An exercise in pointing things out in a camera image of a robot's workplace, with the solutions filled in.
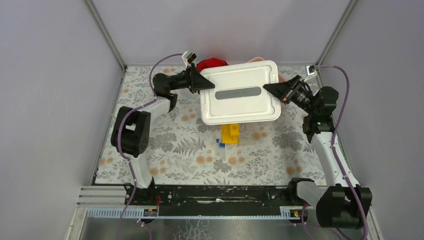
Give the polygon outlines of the white plastic box lid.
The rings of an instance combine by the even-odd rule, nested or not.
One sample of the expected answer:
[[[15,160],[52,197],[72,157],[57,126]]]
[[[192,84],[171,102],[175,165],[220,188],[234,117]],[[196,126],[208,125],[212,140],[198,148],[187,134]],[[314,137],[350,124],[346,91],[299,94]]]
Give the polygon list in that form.
[[[264,72],[246,63],[207,68],[201,75],[214,89],[199,92],[201,120],[206,125],[269,122],[281,115],[280,101],[263,85]]]

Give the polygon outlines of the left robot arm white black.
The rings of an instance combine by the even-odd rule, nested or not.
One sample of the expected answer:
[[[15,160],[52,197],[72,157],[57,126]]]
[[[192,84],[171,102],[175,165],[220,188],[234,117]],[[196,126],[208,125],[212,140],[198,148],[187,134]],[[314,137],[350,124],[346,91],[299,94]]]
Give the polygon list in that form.
[[[215,88],[211,81],[201,75],[194,63],[173,75],[157,73],[150,77],[150,82],[154,100],[138,107],[120,107],[110,138],[111,145],[127,161],[131,174],[130,182],[135,188],[139,188],[135,197],[144,206],[152,204],[155,200],[155,192],[149,188],[153,176],[145,157],[152,120],[175,108],[178,95],[173,93],[173,90],[188,89],[196,94]]]

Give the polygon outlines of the pink plastic storage box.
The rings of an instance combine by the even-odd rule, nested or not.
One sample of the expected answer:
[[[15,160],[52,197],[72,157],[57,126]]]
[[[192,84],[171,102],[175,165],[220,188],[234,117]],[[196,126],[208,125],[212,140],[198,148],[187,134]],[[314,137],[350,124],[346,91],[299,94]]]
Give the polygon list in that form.
[[[264,59],[263,57],[256,56],[245,62],[249,68],[255,68],[263,72],[266,80],[265,84],[284,83],[288,79],[280,72],[277,64],[272,60]]]

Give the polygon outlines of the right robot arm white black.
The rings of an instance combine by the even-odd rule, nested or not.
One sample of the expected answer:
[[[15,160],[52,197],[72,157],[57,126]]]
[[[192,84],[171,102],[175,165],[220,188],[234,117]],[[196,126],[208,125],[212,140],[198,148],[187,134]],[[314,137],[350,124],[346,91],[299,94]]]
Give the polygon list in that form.
[[[368,187],[360,185],[342,160],[332,118],[339,92],[324,86],[313,94],[299,75],[286,82],[265,84],[263,88],[282,103],[294,103],[307,113],[303,133],[318,156],[327,183],[327,188],[321,189],[311,179],[293,178],[287,201],[293,206],[303,202],[312,206],[321,227],[366,230],[373,195]]]

